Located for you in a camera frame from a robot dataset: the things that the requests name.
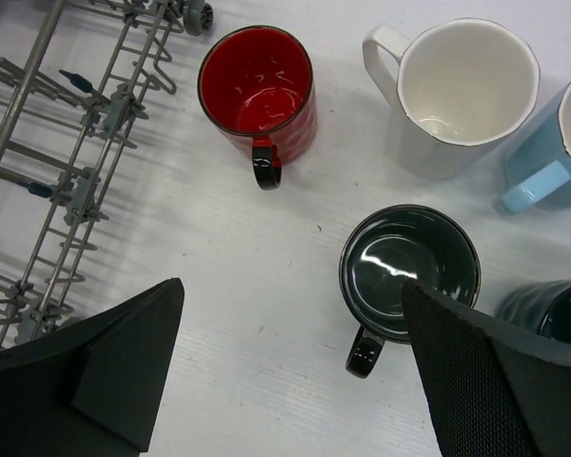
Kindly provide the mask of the dark green mug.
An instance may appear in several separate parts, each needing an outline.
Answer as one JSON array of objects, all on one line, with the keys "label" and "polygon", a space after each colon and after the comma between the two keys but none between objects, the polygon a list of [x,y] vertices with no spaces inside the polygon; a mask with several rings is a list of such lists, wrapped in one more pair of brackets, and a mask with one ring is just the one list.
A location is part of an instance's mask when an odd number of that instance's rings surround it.
[{"label": "dark green mug", "polygon": [[516,288],[498,305],[496,316],[545,338],[571,345],[571,280]]}]

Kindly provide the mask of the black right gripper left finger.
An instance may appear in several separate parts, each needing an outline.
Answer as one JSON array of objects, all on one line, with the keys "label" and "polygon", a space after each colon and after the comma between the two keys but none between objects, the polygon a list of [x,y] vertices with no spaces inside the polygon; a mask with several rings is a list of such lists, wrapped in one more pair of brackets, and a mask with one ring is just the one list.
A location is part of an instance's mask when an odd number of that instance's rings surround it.
[{"label": "black right gripper left finger", "polygon": [[0,351],[0,456],[148,451],[185,301],[171,278]]}]

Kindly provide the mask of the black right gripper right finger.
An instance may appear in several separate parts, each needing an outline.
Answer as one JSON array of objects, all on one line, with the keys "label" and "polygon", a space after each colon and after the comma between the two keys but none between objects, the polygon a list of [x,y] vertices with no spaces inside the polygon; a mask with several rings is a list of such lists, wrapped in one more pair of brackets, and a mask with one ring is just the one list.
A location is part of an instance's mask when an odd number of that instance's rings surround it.
[{"label": "black right gripper right finger", "polygon": [[571,456],[571,345],[413,280],[402,306],[443,456]]}]

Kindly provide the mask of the white faceted mug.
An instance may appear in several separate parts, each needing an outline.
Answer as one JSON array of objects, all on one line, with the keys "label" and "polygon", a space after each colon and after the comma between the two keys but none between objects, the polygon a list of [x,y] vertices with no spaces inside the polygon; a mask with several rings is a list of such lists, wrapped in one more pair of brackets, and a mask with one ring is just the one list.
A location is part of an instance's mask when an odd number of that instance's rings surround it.
[{"label": "white faceted mug", "polygon": [[388,150],[412,175],[454,177],[520,130],[539,94],[530,46],[503,26],[461,18],[408,40],[388,25],[362,44],[390,107]]}]

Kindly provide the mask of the red mug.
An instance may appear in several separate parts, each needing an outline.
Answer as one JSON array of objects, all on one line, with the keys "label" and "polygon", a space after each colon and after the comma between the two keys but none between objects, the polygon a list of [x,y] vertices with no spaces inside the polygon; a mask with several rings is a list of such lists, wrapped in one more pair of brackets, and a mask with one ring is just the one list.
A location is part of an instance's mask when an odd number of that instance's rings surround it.
[{"label": "red mug", "polygon": [[312,61],[283,29],[253,25],[223,37],[201,64],[197,93],[207,119],[250,159],[263,190],[277,189],[283,167],[316,137]]}]

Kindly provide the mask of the light blue cup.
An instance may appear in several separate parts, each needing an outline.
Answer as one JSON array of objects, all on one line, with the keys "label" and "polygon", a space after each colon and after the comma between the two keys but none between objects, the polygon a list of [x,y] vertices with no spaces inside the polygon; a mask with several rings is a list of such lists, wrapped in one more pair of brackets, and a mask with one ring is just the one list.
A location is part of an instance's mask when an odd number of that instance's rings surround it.
[{"label": "light blue cup", "polygon": [[501,214],[571,208],[571,81],[506,148]]}]

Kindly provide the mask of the dark grey mug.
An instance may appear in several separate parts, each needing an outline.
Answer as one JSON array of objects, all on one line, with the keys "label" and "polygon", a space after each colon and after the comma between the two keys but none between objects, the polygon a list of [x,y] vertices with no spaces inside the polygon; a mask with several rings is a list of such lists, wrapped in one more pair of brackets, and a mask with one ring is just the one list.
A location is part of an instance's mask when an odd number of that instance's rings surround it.
[{"label": "dark grey mug", "polygon": [[380,209],[348,236],[339,261],[339,286],[359,329],[345,369],[364,379],[386,342],[408,344],[402,285],[423,285],[473,308],[482,283],[478,253],[452,218],[421,205]]}]

